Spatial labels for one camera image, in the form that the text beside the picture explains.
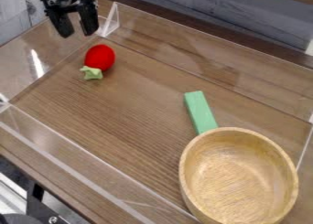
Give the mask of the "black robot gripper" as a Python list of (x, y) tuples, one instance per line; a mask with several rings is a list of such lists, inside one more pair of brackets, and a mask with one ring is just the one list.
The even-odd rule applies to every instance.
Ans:
[(73, 26), (68, 15), (64, 13), (77, 12), (80, 25), (85, 36), (89, 36), (98, 28), (97, 12), (94, 0), (40, 0), (45, 7), (46, 16), (58, 35), (69, 37)]

